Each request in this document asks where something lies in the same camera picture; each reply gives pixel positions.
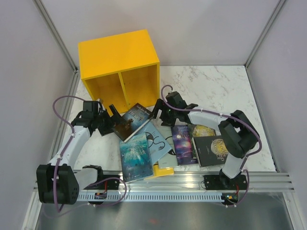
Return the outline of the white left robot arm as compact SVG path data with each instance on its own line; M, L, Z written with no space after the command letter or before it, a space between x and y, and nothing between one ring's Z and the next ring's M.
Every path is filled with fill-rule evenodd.
M123 121L114 105L107 109L99 101L84 101L83 109L70 123L71 133L57 154L48 164L41 164L36 170L38 195L45 204L75 204L83 189L107 190L106 177L100 166L86 165L79 172L73 168L77 158L95 131L101 136L113 132Z

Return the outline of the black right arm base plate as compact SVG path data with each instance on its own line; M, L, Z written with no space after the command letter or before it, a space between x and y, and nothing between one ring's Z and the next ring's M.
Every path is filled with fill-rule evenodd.
M248 185L246 176L242 174L234 179L220 175L205 175L204 183L207 190L246 190Z

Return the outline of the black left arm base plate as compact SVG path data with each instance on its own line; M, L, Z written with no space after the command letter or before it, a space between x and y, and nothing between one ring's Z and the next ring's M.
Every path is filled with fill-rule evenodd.
M103 190L104 192L108 190L118 190L120 184L120 181L118 180L120 177L118 175L103 175L101 179L98 179L98 182L111 177L115 177L117 179L104 181L103 183L95 185L94 188L97 190Z

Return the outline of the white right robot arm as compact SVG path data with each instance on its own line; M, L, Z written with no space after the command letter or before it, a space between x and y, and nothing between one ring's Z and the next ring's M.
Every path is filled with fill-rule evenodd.
M219 183L223 188L229 189L235 185L247 158L262 149L260 135L241 110L230 114L209 111L194 103L187 104L174 91L157 99L150 118L155 119L158 111L161 111L163 126L173 127L176 120L179 120L220 132L228 150L226 163L219 172Z

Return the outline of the blue 20000 Leagues book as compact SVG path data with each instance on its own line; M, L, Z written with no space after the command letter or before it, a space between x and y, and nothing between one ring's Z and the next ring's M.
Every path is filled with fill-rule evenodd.
M119 142L123 180L126 183L154 175L148 140L144 133L133 136L126 143Z

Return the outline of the dark Wuthering Heights book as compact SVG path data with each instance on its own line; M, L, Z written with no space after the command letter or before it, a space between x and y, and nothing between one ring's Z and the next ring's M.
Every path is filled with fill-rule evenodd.
M120 140L126 143L131 139L144 125L149 122L151 111L136 103L121 118L125 121L123 132L114 132Z

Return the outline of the light blue Old Man book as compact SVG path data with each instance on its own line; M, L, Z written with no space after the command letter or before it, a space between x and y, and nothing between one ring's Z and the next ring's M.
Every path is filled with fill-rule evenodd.
M142 142L135 140L138 135L146 135L148 143L147 151L142 148L144 145ZM136 159L139 160L141 164L149 162L149 158L151 158L151 164L154 165L172 149L162 134L150 121L144 125L128 143L132 143L132 146L137 148L136 151L133 150L133 153L137 153Z

